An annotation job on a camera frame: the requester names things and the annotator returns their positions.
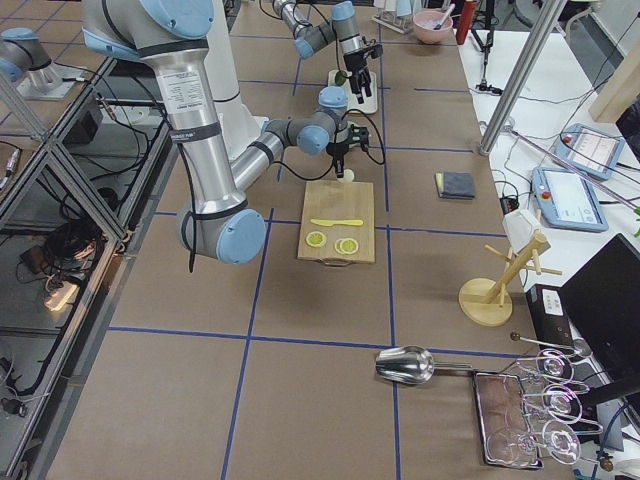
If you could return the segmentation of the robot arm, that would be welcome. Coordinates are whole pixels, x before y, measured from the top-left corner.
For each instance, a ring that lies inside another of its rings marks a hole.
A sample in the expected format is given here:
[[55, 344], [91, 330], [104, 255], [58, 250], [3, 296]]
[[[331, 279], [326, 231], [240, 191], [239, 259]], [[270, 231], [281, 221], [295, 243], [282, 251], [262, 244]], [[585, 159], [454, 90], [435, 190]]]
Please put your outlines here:
[[322, 152], [346, 126], [348, 100], [341, 88], [326, 87], [311, 116], [267, 122], [229, 159], [205, 67], [214, 18], [211, 1], [86, 1], [83, 35], [90, 49], [142, 62], [155, 74], [172, 142], [188, 172], [191, 198], [178, 222], [182, 245], [192, 257], [244, 264], [266, 236], [262, 215], [247, 205], [246, 189], [288, 147]]
[[351, 1], [342, 1], [331, 6], [331, 16], [326, 17], [310, 1], [308, 4], [323, 20], [312, 24], [303, 16], [299, 1], [271, 1], [272, 13], [262, 2], [260, 10], [268, 17], [282, 21], [290, 30], [294, 46], [301, 59], [308, 59], [325, 47], [333, 44], [336, 49], [336, 86], [349, 84], [351, 94], [359, 105], [373, 95], [373, 77], [368, 66], [369, 59], [382, 56], [383, 48], [375, 39], [367, 40], [360, 32], [355, 7]]

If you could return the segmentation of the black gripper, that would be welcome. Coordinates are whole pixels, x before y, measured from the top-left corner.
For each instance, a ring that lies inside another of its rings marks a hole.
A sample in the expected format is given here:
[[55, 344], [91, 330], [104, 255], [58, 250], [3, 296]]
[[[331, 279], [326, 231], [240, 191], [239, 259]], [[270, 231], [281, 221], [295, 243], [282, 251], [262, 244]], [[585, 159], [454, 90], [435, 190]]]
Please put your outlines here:
[[329, 143], [327, 145], [327, 153], [332, 158], [332, 166], [335, 168], [336, 177], [341, 177], [341, 171], [342, 175], [345, 175], [344, 158], [349, 150], [348, 142]]
[[351, 91], [355, 96], [361, 95], [361, 87], [365, 97], [369, 98], [372, 96], [371, 75], [367, 60], [373, 50], [373, 47], [365, 47], [344, 54], [344, 62], [346, 71], [349, 74], [348, 79], [350, 81]]

